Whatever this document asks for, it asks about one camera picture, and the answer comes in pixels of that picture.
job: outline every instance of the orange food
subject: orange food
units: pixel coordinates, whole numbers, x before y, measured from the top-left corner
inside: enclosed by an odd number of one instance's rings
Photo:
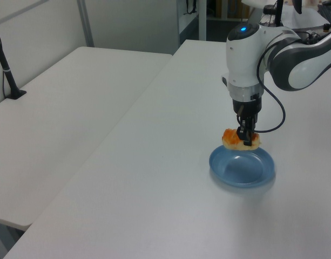
[[[252,145],[245,146],[243,140],[240,140],[239,136],[237,136],[236,130],[232,130],[231,128],[227,128],[224,131],[221,140],[226,148],[234,150],[254,150],[257,149],[260,145],[259,134],[254,133],[252,136]]]

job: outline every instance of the floor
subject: floor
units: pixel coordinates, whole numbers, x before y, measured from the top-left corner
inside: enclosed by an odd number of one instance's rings
[[[240,22],[218,20],[206,21],[206,40],[210,42],[226,42],[229,32]],[[199,40],[199,19],[195,18],[180,34],[180,43],[186,39]]]
[[[23,231],[0,224],[0,259],[14,246]]]
[[[228,21],[206,21],[206,40],[210,42],[226,42],[229,32],[240,22]],[[197,26],[188,36],[187,39],[199,39],[199,26]]]

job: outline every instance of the white wall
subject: white wall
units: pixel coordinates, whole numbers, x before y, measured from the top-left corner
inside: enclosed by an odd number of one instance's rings
[[[77,47],[86,45],[76,0],[49,0],[28,10],[0,24],[0,37],[19,88]]]
[[[177,0],[179,32],[181,33],[199,13],[199,0],[197,0],[197,12],[191,15],[183,15],[187,12],[186,0]],[[188,12],[193,10],[193,0],[188,1]]]
[[[177,0],[86,0],[95,47],[174,54]]]

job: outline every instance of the metal pole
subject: metal pole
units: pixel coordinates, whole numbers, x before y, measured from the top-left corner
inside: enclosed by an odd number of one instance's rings
[[[206,40],[207,0],[199,0],[199,40]]]
[[[280,26],[280,20],[282,16],[282,9],[283,9],[283,0],[277,1],[277,7],[275,9],[275,18],[274,18],[274,24],[276,27]]]
[[[2,50],[1,43],[0,43],[0,63],[1,63],[2,69],[3,69],[3,72],[5,74],[5,77],[8,81],[8,84],[10,86],[10,95],[7,96],[7,98],[16,100],[19,97],[26,94],[26,91],[20,90],[15,84],[14,77],[12,75],[12,72],[10,71],[7,59],[5,58],[4,52]]]
[[[89,15],[87,13],[86,1],[77,0],[81,23],[83,25],[84,35],[87,47],[94,47],[93,36],[90,27]]]

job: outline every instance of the blue plate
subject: blue plate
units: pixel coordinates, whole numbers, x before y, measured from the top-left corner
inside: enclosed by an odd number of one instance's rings
[[[262,148],[250,151],[216,148],[210,155],[210,167],[224,183],[248,188],[261,186],[274,178],[274,162]]]

